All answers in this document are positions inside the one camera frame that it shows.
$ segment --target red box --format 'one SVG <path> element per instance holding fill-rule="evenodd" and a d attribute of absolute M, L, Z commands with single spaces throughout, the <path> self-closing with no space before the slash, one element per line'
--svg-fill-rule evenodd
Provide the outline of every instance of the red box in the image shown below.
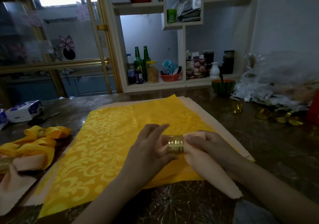
<path fill-rule="evenodd" d="M 309 108 L 307 120 L 313 124 L 319 125 L 319 90 L 317 90 L 317 93 Z"/>

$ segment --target yellow damask fabric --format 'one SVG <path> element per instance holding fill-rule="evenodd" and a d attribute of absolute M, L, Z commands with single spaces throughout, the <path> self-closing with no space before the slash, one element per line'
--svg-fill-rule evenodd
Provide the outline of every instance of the yellow damask fabric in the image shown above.
<path fill-rule="evenodd" d="M 169 123 L 164 132 L 167 135 L 182 135 L 200 129 L 214 131 L 175 95 L 92 111 L 60 160 L 60 168 L 38 218 L 94 200 L 118 175 L 139 132 L 151 123 Z M 180 155 L 145 188 L 199 179 L 202 178 Z"/>

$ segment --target napkin ring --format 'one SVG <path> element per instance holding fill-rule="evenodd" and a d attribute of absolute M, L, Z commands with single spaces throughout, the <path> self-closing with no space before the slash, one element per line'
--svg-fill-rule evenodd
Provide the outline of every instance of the napkin ring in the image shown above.
<path fill-rule="evenodd" d="M 183 137 L 183 135 L 169 136 L 168 151 L 170 153 L 175 153 L 175 154 L 184 153 L 184 137 Z"/>

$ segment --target white vase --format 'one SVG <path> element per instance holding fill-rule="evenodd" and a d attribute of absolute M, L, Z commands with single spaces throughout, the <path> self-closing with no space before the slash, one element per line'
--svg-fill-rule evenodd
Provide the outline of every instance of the white vase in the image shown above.
<path fill-rule="evenodd" d="M 218 62 L 213 62 L 212 63 L 213 66 L 211 68 L 211 70 L 209 71 L 209 78 L 218 78 L 219 74 L 220 74 L 220 70 L 218 68 Z"/>

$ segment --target blue bottle label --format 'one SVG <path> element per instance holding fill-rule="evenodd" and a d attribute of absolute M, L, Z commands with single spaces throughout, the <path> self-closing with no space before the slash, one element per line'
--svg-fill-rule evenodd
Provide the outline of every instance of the blue bottle label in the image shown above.
<path fill-rule="evenodd" d="M 135 70 L 127 70 L 127 76 L 135 76 Z"/>

